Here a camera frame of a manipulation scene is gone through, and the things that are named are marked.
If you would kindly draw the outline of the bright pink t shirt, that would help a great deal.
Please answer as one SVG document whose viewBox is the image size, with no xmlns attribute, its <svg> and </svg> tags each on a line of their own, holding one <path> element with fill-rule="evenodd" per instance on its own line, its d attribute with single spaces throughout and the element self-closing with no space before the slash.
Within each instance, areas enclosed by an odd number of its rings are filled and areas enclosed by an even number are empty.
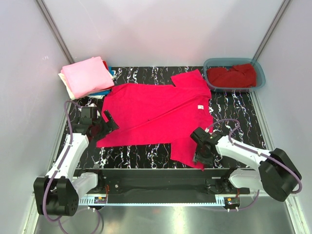
<svg viewBox="0 0 312 234">
<path fill-rule="evenodd" d="M 97 147 L 171 144 L 171 159 L 204 169 L 194 163 L 196 143 L 191 133 L 213 123 L 209 113 L 211 92 L 199 70 L 171 77 L 172 85 L 127 83 L 115 86 L 105 97 L 119 129 L 100 139 Z"/>
</svg>

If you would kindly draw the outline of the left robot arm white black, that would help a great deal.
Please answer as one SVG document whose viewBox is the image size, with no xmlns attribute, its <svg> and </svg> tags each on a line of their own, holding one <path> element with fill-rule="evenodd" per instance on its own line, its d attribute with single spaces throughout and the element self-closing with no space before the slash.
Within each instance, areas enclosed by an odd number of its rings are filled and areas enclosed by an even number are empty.
<svg viewBox="0 0 312 234">
<path fill-rule="evenodd" d="M 100 193 L 104 179 L 97 173 L 85 172 L 74 179 L 76 166 L 91 142 L 106 137 L 119 126 L 109 111 L 98 111 L 96 106 L 82 107 L 77 123 L 69 123 L 69 138 L 57 161 L 44 177 L 37 177 L 34 194 L 37 212 L 53 221 L 51 216 L 73 216 L 79 200 L 90 190 Z"/>
</svg>

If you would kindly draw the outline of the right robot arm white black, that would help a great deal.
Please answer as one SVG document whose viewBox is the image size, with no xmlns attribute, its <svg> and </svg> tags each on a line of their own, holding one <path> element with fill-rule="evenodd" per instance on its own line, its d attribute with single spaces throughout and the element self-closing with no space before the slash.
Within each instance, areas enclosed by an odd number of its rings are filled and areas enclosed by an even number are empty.
<svg viewBox="0 0 312 234">
<path fill-rule="evenodd" d="M 214 179 L 213 193 L 233 193 L 246 188 L 263 190 L 271 198 L 283 202 L 292 193 L 302 190 L 302 176 L 285 151 L 259 149 L 238 142 L 223 133 L 208 133 L 201 127 L 190 135 L 196 143 L 193 161 L 206 163 L 214 155 L 227 156 L 245 164 L 244 168 L 229 168 Z"/>
</svg>

